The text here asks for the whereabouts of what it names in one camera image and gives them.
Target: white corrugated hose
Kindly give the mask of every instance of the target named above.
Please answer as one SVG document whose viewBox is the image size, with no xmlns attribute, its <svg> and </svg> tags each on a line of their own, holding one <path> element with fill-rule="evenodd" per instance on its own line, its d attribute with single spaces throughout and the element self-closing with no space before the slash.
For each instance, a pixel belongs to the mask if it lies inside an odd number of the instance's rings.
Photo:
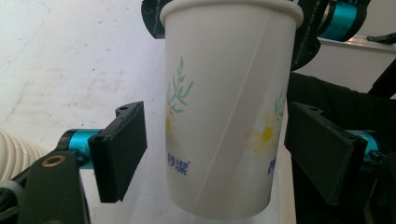
<svg viewBox="0 0 396 224">
<path fill-rule="evenodd" d="M 0 129 L 0 182 L 18 175 L 46 154 L 43 147 Z"/>
</svg>

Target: cup rim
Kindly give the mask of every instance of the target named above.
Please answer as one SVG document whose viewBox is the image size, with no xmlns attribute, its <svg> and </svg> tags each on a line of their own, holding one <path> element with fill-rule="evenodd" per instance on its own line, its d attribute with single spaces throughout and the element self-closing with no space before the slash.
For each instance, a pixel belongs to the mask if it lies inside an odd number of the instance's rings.
<svg viewBox="0 0 396 224">
<path fill-rule="evenodd" d="M 261 7 L 272 7 L 279 11 L 289 13 L 296 21 L 296 28 L 299 28 L 304 19 L 302 9 L 295 3 L 287 0 L 173 0 L 166 4 L 160 14 L 160 20 L 165 27 L 165 18 L 168 14 L 188 7 L 201 7 L 207 5 L 256 5 Z"/>
</svg>

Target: paper cup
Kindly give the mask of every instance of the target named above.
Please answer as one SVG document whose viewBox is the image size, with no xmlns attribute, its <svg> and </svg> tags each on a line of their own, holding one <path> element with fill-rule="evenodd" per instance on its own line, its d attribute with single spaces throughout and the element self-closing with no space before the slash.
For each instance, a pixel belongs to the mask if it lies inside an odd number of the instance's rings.
<svg viewBox="0 0 396 224">
<path fill-rule="evenodd" d="M 15 177 L 44 155 L 43 147 L 0 129 L 0 182 Z"/>
<path fill-rule="evenodd" d="M 167 182 L 213 219 L 269 203 L 301 9 L 279 0 L 174 0 L 163 8 Z"/>
</svg>

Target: yellow daisy print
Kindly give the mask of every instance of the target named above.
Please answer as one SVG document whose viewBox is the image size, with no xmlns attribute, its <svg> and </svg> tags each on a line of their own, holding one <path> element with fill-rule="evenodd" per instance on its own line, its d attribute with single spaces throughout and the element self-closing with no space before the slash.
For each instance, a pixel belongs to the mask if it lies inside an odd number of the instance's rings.
<svg viewBox="0 0 396 224">
<path fill-rule="evenodd" d="M 280 133 L 280 123 L 276 115 L 264 112 L 259 116 L 260 129 L 251 130 L 247 133 L 247 149 L 255 154 L 254 159 L 259 161 L 264 151 L 268 155 L 274 156 L 277 148 L 277 141 Z"/>
<path fill-rule="evenodd" d="M 175 129 L 176 129 L 174 126 L 175 119 L 176 119 L 175 115 L 172 115 L 171 113 L 170 105 L 167 105 L 166 120 L 165 120 L 166 138 L 168 138 L 175 147 L 178 147 L 178 141 L 175 136 Z"/>
</svg>

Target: flexible hose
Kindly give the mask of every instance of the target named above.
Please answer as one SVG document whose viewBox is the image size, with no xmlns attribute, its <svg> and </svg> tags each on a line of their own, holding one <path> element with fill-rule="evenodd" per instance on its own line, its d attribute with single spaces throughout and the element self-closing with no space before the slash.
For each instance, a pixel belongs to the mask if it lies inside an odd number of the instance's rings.
<svg viewBox="0 0 396 224">
<path fill-rule="evenodd" d="M 0 182 L 19 174 L 46 152 L 43 147 L 0 129 Z"/>
</svg>

